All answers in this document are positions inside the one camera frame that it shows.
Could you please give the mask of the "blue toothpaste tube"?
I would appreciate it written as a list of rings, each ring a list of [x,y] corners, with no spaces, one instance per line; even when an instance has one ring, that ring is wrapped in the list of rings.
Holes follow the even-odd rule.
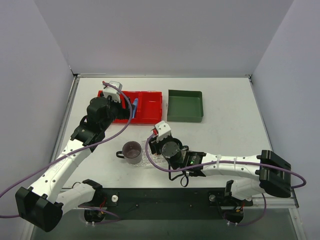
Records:
[[[136,116],[136,112],[137,112],[137,109],[138,109],[138,102],[139,102],[139,99],[138,98],[135,98],[134,101],[133,101],[133,112],[132,112],[132,118],[134,119],[135,116]]]

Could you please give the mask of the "mauve mug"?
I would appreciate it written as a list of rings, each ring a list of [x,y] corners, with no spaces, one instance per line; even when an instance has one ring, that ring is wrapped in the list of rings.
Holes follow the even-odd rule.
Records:
[[[136,141],[128,141],[121,151],[116,152],[116,157],[125,159],[131,165],[139,164],[142,161],[142,147]]]

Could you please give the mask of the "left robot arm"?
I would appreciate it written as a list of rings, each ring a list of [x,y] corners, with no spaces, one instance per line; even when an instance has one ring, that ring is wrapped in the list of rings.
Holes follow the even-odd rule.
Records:
[[[134,107],[130,98],[98,96],[90,100],[86,115],[80,120],[59,157],[43,169],[42,176],[28,188],[20,187],[15,193],[18,215],[42,229],[52,231],[63,214],[83,203],[96,206],[101,203],[102,186],[90,179],[75,189],[61,192],[76,168],[102,142],[105,132],[117,119],[131,121]]]

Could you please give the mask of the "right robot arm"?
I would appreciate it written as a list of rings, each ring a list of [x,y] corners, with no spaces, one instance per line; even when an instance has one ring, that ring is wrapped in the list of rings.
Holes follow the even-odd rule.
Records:
[[[271,150],[262,150],[252,156],[222,156],[191,151],[172,136],[161,141],[150,136],[144,147],[165,158],[169,167],[162,170],[168,173],[183,172],[190,177],[236,177],[226,185],[227,195],[235,199],[248,200],[264,193],[277,198],[291,196],[291,165]]]

